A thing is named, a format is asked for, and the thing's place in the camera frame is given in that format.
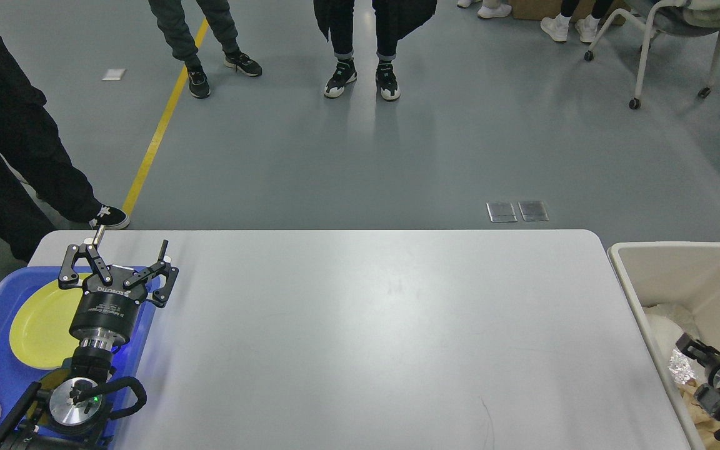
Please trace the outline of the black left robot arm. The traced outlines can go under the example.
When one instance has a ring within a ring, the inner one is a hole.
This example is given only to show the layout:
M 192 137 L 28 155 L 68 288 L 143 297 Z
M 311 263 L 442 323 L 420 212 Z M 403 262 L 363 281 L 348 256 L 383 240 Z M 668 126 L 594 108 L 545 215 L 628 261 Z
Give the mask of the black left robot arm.
M 148 401 L 134 376 L 115 376 L 114 354 L 129 344 L 146 302 L 163 308 L 178 276 L 163 241 L 157 261 L 142 270 L 106 263 L 98 253 L 105 231 L 69 245 L 57 281 L 82 296 L 69 323 L 78 345 L 49 382 L 32 382 L 0 424 L 0 449 L 106 449 L 109 424 Z

